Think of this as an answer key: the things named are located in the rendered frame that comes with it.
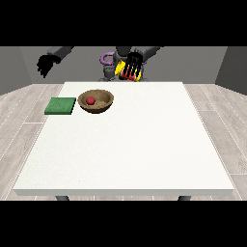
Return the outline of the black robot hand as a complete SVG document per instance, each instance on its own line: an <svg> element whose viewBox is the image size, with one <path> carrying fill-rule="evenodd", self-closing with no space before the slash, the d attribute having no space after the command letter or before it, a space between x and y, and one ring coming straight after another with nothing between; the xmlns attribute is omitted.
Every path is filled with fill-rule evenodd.
<svg viewBox="0 0 247 247"><path fill-rule="evenodd" d="M45 78L52 69L54 63L60 64L61 58L56 55L42 55L39 57L37 67L43 78Z"/></svg>
<svg viewBox="0 0 247 247"><path fill-rule="evenodd" d="M123 69L123 75L127 79L136 79L141 71L143 63L143 56L138 52L130 52L127 56L125 66Z"/></svg>

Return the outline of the green square pad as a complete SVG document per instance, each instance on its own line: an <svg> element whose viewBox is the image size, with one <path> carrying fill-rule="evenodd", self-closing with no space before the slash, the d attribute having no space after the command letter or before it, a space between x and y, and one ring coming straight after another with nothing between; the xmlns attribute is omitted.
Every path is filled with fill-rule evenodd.
<svg viewBox="0 0 247 247"><path fill-rule="evenodd" d="M49 100L45 115L70 115L75 104L75 97L53 97Z"/></svg>

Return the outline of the brown wooden bowl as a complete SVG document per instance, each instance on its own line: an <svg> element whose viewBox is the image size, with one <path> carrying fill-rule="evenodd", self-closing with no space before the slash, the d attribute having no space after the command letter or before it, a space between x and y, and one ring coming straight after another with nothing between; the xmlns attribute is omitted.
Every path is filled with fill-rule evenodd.
<svg viewBox="0 0 247 247"><path fill-rule="evenodd" d="M95 99L95 103L93 105L87 103L87 98L90 96ZM82 93L78 97L77 102L79 106L88 113L99 114L108 110L112 105L113 100L114 96L110 92L106 90L95 89Z"/></svg>

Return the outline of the yellow cup red melon print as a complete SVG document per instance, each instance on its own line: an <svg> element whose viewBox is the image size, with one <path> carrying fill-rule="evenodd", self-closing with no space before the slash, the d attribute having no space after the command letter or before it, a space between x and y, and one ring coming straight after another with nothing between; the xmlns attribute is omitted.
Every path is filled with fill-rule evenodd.
<svg viewBox="0 0 247 247"><path fill-rule="evenodd" d="M125 68L125 62L119 61L115 69L115 74L118 75L121 79L127 79L134 82L137 82L141 79L141 75L142 75L141 71L137 71L137 70L132 71L130 69L124 71L124 68Z"/></svg>

